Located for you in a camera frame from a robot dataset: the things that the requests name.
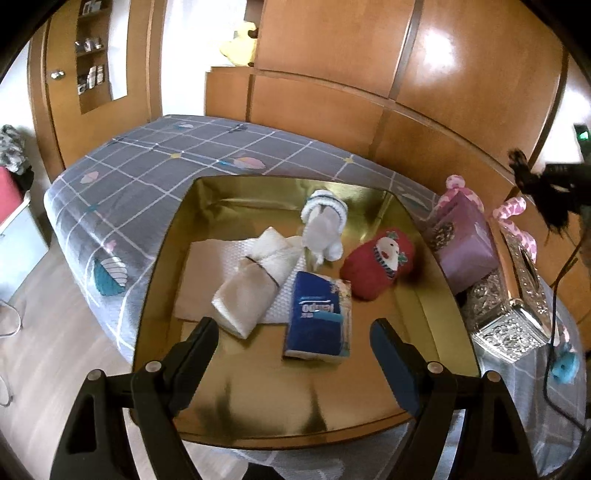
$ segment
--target black fur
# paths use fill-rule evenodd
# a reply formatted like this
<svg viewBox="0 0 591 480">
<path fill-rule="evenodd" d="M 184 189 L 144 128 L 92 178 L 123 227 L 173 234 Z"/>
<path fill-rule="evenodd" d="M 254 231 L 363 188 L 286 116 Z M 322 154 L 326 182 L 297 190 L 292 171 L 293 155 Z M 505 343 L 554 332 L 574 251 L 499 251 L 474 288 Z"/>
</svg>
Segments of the black fur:
<svg viewBox="0 0 591 480">
<path fill-rule="evenodd" d="M 548 229 L 561 235 L 569 225 L 569 207 L 573 203 L 571 193 L 556 190 L 544 176 L 532 173 L 521 150 L 509 152 L 509 166 L 515 173 L 519 189 L 534 199 Z"/>
</svg>

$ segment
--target purple tissue box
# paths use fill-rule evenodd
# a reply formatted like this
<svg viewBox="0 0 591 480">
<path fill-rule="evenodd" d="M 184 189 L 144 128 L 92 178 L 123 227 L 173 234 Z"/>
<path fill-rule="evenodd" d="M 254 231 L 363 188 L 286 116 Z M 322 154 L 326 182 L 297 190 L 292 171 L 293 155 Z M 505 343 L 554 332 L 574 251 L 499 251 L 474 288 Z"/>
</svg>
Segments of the purple tissue box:
<svg viewBox="0 0 591 480">
<path fill-rule="evenodd" d="M 486 219 L 463 193 L 437 212 L 434 222 L 423 236 L 454 295 L 499 267 Z"/>
</svg>

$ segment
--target door knob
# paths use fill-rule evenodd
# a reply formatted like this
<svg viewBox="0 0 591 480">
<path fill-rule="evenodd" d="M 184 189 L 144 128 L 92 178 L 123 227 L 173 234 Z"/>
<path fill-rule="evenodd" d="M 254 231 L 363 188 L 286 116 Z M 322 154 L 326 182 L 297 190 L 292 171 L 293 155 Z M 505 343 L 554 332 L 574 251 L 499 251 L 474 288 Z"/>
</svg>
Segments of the door knob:
<svg viewBox="0 0 591 480">
<path fill-rule="evenodd" d="M 53 80 L 61 80 L 65 76 L 66 76 L 66 72 L 64 72 L 63 70 L 54 70 L 53 72 L 50 73 L 50 77 Z"/>
</svg>

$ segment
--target blue plush toy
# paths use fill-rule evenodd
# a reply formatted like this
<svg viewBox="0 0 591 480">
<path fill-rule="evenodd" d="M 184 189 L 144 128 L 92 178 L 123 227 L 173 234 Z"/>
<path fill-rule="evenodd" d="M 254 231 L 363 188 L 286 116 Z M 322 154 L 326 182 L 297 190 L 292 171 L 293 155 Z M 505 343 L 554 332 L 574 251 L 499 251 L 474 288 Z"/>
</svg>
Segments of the blue plush toy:
<svg viewBox="0 0 591 480">
<path fill-rule="evenodd" d="M 579 371 L 579 366 L 579 357 L 570 342 L 562 343 L 552 364 L 552 376 L 558 383 L 571 383 Z"/>
</svg>

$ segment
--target silver ornate tissue box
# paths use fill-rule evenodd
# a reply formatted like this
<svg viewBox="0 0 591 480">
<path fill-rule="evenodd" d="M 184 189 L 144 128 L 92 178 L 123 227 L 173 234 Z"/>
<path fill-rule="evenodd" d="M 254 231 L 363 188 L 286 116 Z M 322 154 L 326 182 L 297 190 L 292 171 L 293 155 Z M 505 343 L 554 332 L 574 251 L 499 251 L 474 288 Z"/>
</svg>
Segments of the silver ornate tissue box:
<svg viewBox="0 0 591 480">
<path fill-rule="evenodd" d="M 550 341 L 550 315 L 527 252 L 496 222 L 490 227 L 501 266 L 468 289 L 462 315 L 475 343 L 513 363 Z"/>
</svg>

